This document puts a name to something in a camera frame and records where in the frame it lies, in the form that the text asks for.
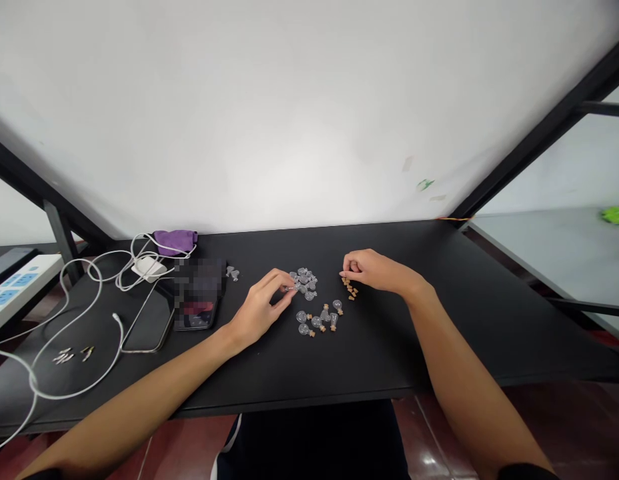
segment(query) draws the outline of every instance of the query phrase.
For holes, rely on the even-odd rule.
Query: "reddish floor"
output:
[[[619,479],[619,385],[555,383],[505,392],[561,478]],[[413,479],[476,478],[433,395],[395,400],[394,409]],[[207,479],[232,422],[167,422],[110,479]],[[14,440],[0,452],[0,480],[12,479],[59,436]]]

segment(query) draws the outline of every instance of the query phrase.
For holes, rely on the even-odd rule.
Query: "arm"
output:
[[[530,430],[456,329],[434,288],[373,250],[345,256],[342,277],[401,295],[410,309],[441,408],[482,479],[514,463],[552,471]]]
[[[291,290],[274,306],[271,296],[294,285],[274,269],[249,289],[227,325],[167,362],[92,412],[17,477],[58,468],[64,479],[105,478],[132,454],[228,359],[256,342],[290,304]]]

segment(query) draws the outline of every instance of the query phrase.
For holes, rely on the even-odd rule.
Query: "power adapter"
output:
[[[143,280],[154,283],[167,271],[167,267],[152,257],[141,257],[134,261],[131,270]]]

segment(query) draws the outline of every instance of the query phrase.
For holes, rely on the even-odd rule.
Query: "wire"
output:
[[[134,254],[134,243],[136,242],[136,240],[139,237],[145,236],[148,238],[148,240],[145,242],[145,244],[143,245],[143,247],[141,248],[141,251],[138,255]],[[123,274],[129,270],[132,265],[134,265],[135,263],[137,263],[138,260],[145,258],[145,257],[151,257],[154,258],[155,260],[160,259],[165,259],[165,258],[175,258],[172,257],[170,255],[159,255],[156,252],[152,252],[152,251],[144,251],[145,247],[147,246],[147,244],[152,241],[154,242],[158,247],[167,249],[167,250],[172,250],[178,253],[182,253],[183,255],[185,255],[185,257],[176,257],[176,258],[181,258],[181,259],[189,259],[191,257],[192,252],[194,252],[194,250],[196,250],[196,244],[194,244],[193,248],[191,251],[186,252],[183,250],[179,250],[176,248],[172,248],[172,247],[166,247],[165,245],[161,245],[160,243],[158,243],[156,240],[154,240],[154,238],[147,234],[147,233],[139,233],[138,235],[136,235],[132,240],[131,240],[131,245],[129,246],[129,250],[112,250],[109,252],[105,252],[101,255],[99,255],[98,257],[94,258],[94,263],[98,262],[98,260],[102,259],[103,257],[105,257],[106,255],[110,255],[112,253],[128,253],[130,258],[129,261],[125,264],[125,266],[121,269],[121,271],[119,273],[116,273],[115,275],[111,276],[110,278],[106,278],[103,281],[107,282],[107,281],[111,281],[114,280],[116,287],[120,290],[120,291],[129,291],[132,288],[134,288],[136,285],[138,285],[139,283],[142,283],[143,280],[145,280],[146,277],[162,277],[164,275],[167,275],[168,273],[171,273],[174,268],[171,268],[170,270],[167,270],[163,273],[154,273],[154,274],[149,274],[149,270],[145,270],[142,271],[141,273],[143,274],[143,276],[138,277],[138,279],[136,281],[134,281],[134,283],[132,283],[131,285],[123,285]],[[96,280],[91,272],[90,272],[90,268],[91,266],[87,269],[87,274],[89,275],[89,278],[91,278],[92,280]]]
[[[139,237],[145,236],[148,238],[148,240],[145,242],[145,245],[143,245],[143,247],[141,248],[141,251],[138,255],[134,254],[134,242],[136,241],[136,239],[138,239]],[[36,329],[39,329],[43,326],[45,326],[46,324],[48,324],[49,322],[51,322],[52,320],[54,320],[55,318],[58,318],[58,316],[60,314],[62,314],[65,309],[67,308],[68,304],[69,304],[69,292],[67,290],[67,287],[65,286],[64,282],[63,282],[63,277],[65,276],[65,270],[67,269],[67,267],[74,263],[74,262],[85,262],[86,264],[88,264],[87,267],[87,274],[89,276],[90,279],[98,282],[98,291],[96,292],[96,296],[94,296],[94,300],[92,300],[92,302],[89,304],[89,306],[83,310],[82,313],[80,313],[78,316],[76,316],[76,318],[74,318],[74,320],[72,320],[71,322],[69,322],[66,326],[64,326],[63,328],[61,328],[60,330],[58,330],[58,332],[56,332],[56,334],[54,334],[54,336],[52,336],[52,338],[50,338],[46,344],[44,344],[44,346],[38,351],[38,354],[36,354],[36,357],[34,357],[33,362],[31,363],[31,365],[29,365],[25,360],[23,360],[22,358],[20,358],[18,355],[15,355],[13,353],[9,353],[6,351],[2,351],[0,350],[0,355],[10,358],[12,360],[16,360],[16,362],[20,363],[23,368],[25,368],[25,370],[27,370],[28,374],[29,374],[29,389],[32,391],[33,394],[33,399],[31,402],[31,408],[29,409],[29,412],[27,414],[27,416],[25,417],[25,420],[23,420],[22,424],[20,427],[18,427],[16,429],[16,431],[9,437],[7,438],[7,440],[5,440],[4,442],[2,442],[0,444],[0,449],[3,448],[6,444],[8,444],[11,440],[13,440],[20,432],[22,432],[22,430],[25,428],[25,426],[29,423],[29,420],[31,419],[31,416],[34,413],[34,410],[36,409],[36,404],[38,401],[38,397],[40,398],[44,398],[44,399],[48,399],[48,400],[66,400],[66,399],[70,399],[73,397],[77,397],[78,395],[82,395],[83,393],[85,393],[86,391],[91,390],[92,388],[94,388],[96,385],[98,385],[108,374],[109,372],[114,368],[114,365],[116,364],[116,362],[118,361],[120,355],[121,355],[121,350],[123,348],[123,339],[125,338],[125,332],[123,330],[123,323],[121,322],[121,319],[119,318],[119,316],[116,313],[112,313],[112,318],[114,319],[114,321],[118,324],[119,330],[120,330],[120,340],[118,343],[118,348],[116,350],[116,355],[114,356],[114,359],[112,360],[111,364],[109,365],[109,367],[107,368],[107,370],[105,370],[105,373],[102,374],[98,380],[94,381],[90,386],[78,391],[78,392],[74,392],[74,393],[68,393],[66,395],[52,395],[50,393],[45,393],[42,390],[40,390],[39,385],[38,385],[38,378],[36,377],[36,373],[34,372],[34,368],[36,366],[36,363],[38,362],[39,358],[41,357],[41,355],[43,354],[43,352],[45,351],[45,349],[50,346],[50,344],[62,333],[64,332],[66,329],[68,329],[70,326],[72,326],[74,324],[74,322],[76,322],[78,319],[80,319],[82,316],[84,316],[89,310],[91,310],[91,308],[94,306],[94,304],[96,304],[96,302],[98,301],[98,298],[100,298],[101,296],[101,292],[103,290],[103,284],[105,282],[111,281],[111,280],[115,280],[115,284],[116,287],[119,288],[122,291],[129,291],[132,288],[134,288],[136,285],[138,285],[139,283],[141,283],[146,277],[162,277],[163,275],[166,275],[170,272],[172,272],[174,270],[174,268],[160,273],[160,274],[155,274],[155,275],[148,275],[147,271],[145,272],[141,272],[143,274],[143,276],[139,277],[138,280],[134,281],[134,283],[132,283],[131,285],[127,285],[124,286],[122,283],[122,277],[123,274],[131,268],[131,266],[140,258],[144,258],[144,257],[152,257],[154,259],[163,259],[163,258],[173,258],[173,257],[169,257],[168,255],[159,255],[158,253],[155,252],[151,252],[151,251],[147,251],[144,252],[145,247],[147,246],[147,244],[152,241],[154,242],[158,247],[164,248],[164,249],[168,249],[168,250],[172,250],[178,253],[182,253],[183,255],[185,255],[185,257],[178,257],[178,258],[184,258],[184,259],[189,259],[192,252],[194,252],[194,250],[196,249],[196,245],[193,246],[192,250],[189,252],[185,252],[179,249],[175,249],[172,247],[166,247],[165,245],[161,245],[159,244],[156,240],[154,240],[154,238],[147,234],[147,233],[139,233],[138,235],[136,235],[132,241],[131,241],[131,245],[129,250],[114,250],[114,251],[109,251],[109,252],[105,252],[102,255],[99,255],[98,257],[94,258],[94,260],[87,260],[87,259],[74,259],[74,260],[70,260],[68,261],[66,264],[63,265],[63,268],[61,269],[60,273],[59,273],[59,280],[60,280],[60,284],[61,284],[61,288],[63,289],[63,292],[65,293],[65,304],[63,305],[63,307],[54,315],[52,315],[50,318],[48,318],[47,320],[45,320],[44,322],[36,325],[34,328],[30,328],[29,330],[26,330],[22,333],[19,333],[18,335],[14,335],[13,337],[10,337],[6,340],[1,340],[0,341],[0,345],[2,345],[3,343],[6,343],[8,341],[14,340],[18,337],[22,337],[23,335],[26,335],[28,333],[33,332]],[[96,262],[103,258],[106,255],[109,255],[111,253],[128,253],[129,256],[131,257],[130,260],[125,264],[125,266],[121,269],[121,271],[115,275],[113,275],[110,278],[107,279],[103,279],[103,275],[101,274],[100,269],[96,266]],[[94,278],[94,276],[92,275],[91,269],[94,269],[97,277]]]
[[[455,218],[451,218],[451,217],[438,217],[437,220],[454,220],[454,221],[467,221],[467,220],[472,220],[474,217],[468,217],[466,219],[455,219]]]

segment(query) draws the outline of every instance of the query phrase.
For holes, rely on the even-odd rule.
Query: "black metal frame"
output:
[[[56,244],[58,244],[58,248],[61,251],[63,262],[67,263],[77,259],[78,248],[76,248],[76,242],[74,242],[74,238],[71,235],[71,229],[66,216],[47,200],[44,200],[43,204],[51,230],[54,232],[54,237],[56,237]],[[84,273],[85,271],[80,262],[74,262],[67,266],[67,274],[72,285],[76,285]]]
[[[70,230],[76,232],[81,238],[98,249],[104,249],[113,243],[113,239],[108,234],[58,193],[34,170],[10,152],[2,143],[0,143],[0,179],[42,209],[45,208],[45,202],[52,204],[62,213]]]
[[[603,315],[614,315],[615,317],[619,317],[619,307],[614,307],[605,303],[583,302],[579,300],[569,300],[551,297],[545,297],[545,300],[560,309],[588,311],[593,313],[602,313]]]
[[[593,113],[595,115],[607,115],[609,117],[619,117],[619,103],[611,102],[581,102],[576,108],[579,113]]]
[[[619,86],[619,43],[456,207],[452,218],[470,218],[588,113],[619,116],[615,104],[601,103]],[[452,222],[462,227],[462,222]]]

